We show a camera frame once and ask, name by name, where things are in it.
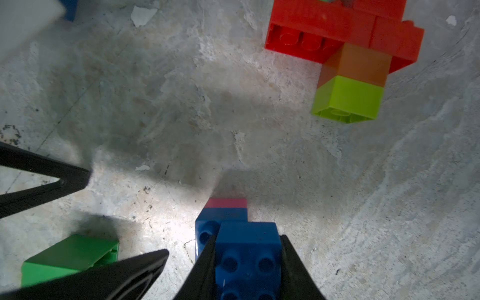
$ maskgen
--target lego brick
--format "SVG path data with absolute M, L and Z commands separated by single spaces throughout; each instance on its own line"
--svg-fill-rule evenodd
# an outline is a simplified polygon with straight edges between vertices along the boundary
M 60 0 L 60 2 L 67 10 L 63 18 L 73 22 L 75 19 L 75 14 L 77 13 L 78 0 Z
M 246 208 L 204 208 L 195 220 L 195 259 L 198 259 L 208 239 L 218 233 L 224 221 L 248 221 Z
M 423 34 L 424 30 L 412 21 L 377 17 L 369 48 L 393 56 L 389 70 L 392 73 L 417 61 Z
M 204 208 L 247 208 L 247 199 L 210 198 Z
M 223 222 L 215 243 L 220 299 L 279 299 L 281 252 L 275 223 Z
M 323 63 L 344 42 L 367 48 L 374 22 L 338 1 L 276 0 L 265 48 Z
M 383 18 L 402 21 L 406 3 L 407 0 L 353 0 L 352 7 Z
M 377 118 L 384 89 L 343 76 L 335 76 L 317 89 L 312 114 L 353 123 Z
M 385 87 L 392 56 L 345 43 L 322 65 L 317 88 L 337 75 Z
M 72 235 L 22 264 L 22 287 L 117 261 L 119 242 Z

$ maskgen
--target lime green lego brick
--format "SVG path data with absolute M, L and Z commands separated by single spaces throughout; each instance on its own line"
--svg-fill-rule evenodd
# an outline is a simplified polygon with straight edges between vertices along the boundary
M 384 88 L 335 76 L 315 93 L 312 114 L 344 123 L 377 118 Z

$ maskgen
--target green lego brick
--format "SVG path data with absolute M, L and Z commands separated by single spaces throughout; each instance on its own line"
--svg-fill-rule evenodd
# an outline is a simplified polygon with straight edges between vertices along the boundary
M 344 123 L 377 118 L 384 88 L 335 76 L 315 93 L 312 114 Z
M 118 241 L 72 235 L 23 263 L 22 287 L 114 263 L 118 249 Z

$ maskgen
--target blue object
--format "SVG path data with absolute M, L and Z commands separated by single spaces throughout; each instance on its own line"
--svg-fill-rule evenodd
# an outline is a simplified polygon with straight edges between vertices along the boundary
M 60 2 L 65 6 L 67 13 L 64 18 L 72 21 L 75 19 L 75 13 L 77 12 L 78 0 L 60 0 Z
M 220 300 L 276 300 L 282 243 L 275 223 L 223 222 L 215 243 Z
M 246 208 L 204 208 L 195 221 L 195 260 L 202 253 L 208 239 L 218 233 L 223 221 L 248 221 Z

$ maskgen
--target white object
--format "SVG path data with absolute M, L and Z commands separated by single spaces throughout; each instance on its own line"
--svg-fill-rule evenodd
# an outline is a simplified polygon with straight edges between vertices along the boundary
M 0 0 L 0 61 L 64 14 L 57 0 Z
M 149 170 L 149 169 L 150 169 L 149 166 L 147 166 L 147 165 L 141 165 L 141 166 L 139 166 L 139 167 L 136 167 L 136 168 L 135 168 L 135 171 L 145 171 L 145 170 Z
M 156 8 L 148 9 L 144 7 L 134 6 L 131 14 L 131 19 L 135 27 L 144 26 L 158 11 Z
M 445 20 L 447 24 L 455 27 L 456 26 L 456 17 L 454 15 L 448 16 L 448 18 Z

